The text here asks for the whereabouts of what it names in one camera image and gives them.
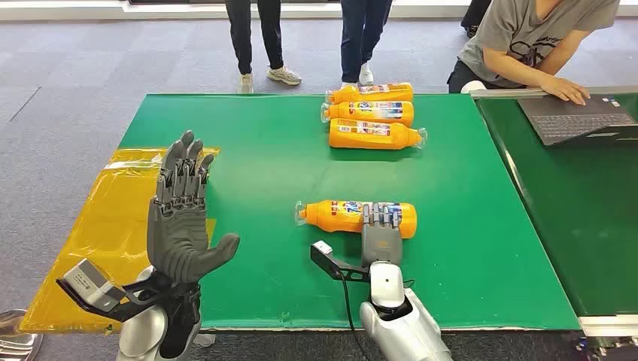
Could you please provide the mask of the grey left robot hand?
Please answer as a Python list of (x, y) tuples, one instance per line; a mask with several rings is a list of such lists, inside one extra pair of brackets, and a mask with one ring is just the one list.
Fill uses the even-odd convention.
[(187, 130), (165, 152), (156, 178), (156, 194), (147, 218), (150, 264), (175, 283), (197, 283), (229, 262), (241, 238), (225, 234), (211, 247), (206, 230), (205, 191), (213, 154), (199, 158), (204, 147)]

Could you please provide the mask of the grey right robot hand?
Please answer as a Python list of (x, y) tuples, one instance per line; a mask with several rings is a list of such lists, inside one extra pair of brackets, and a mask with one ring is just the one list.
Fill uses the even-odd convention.
[(363, 205), (361, 265), (374, 262), (400, 265), (403, 259), (403, 238), (399, 229), (401, 217), (396, 208), (373, 202)]

